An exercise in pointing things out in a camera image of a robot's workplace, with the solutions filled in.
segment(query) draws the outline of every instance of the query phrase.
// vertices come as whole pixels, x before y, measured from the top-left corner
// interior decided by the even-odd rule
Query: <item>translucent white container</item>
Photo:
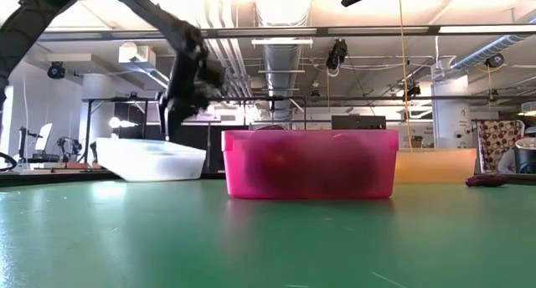
[[[99,164],[130,182],[199,179],[206,151],[167,141],[98,138]]]

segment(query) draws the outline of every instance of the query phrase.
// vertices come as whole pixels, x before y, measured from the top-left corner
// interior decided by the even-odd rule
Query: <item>desk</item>
[[[0,190],[2,287],[529,287],[536,188],[228,199],[223,180]]]

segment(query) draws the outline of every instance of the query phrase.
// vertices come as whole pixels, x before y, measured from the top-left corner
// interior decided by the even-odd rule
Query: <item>pink plastic bin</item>
[[[224,131],[233,198],[372,199],[393,193],[391,130]]]

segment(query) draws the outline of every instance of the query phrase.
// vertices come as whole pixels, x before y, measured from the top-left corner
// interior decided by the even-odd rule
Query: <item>ventilation duct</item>
[[[536,24],[536,18],[532,19],[528,23]],[[484,46],[483,48],[477,50],[476,52],[469,54],[463,59],[459,59],[454,64],[451,64],[452,69],[461,70],[472,67],[476,64],[481,63],[482,61],[491,58],[492,56],[502,52],[505,49],[518,44],[519,42],[530,37],[530,34],[515,34],[515,35],[505,35],[490,44]]]
[[[119,48],[119,64],[128,70],[142,72],[167,88],[169,78],[157,70],[157,54],[149,46],[127,42]]]
[[[256,7],[261,27],[306,26],[311,0],[256,0]],[[290,70],[298,68],[301,51],[301,45],[263,45],[265,69],[268,71],[266,83],[270,95],[292,95],[290,89],[296,83],[296,73],[291,73]],[[276,120],[285,120],[291,116],[291,103],[288,100],[277,101],[274,108],[273,116]]]

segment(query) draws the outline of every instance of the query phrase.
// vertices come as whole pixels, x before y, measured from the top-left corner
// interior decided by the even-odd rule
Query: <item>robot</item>
[[[6,100],[9,75],[52,20],[77,1],[19,1],[20,7],[0,28],[0,107]],[[224,71],[208,60],[201,31],[192,24],[150,0],[118,1],[158,29],[177,53],[168,88],[158,95],[162,133],[169,138],[184,119],[208,107],[208,97],[222,89]]]

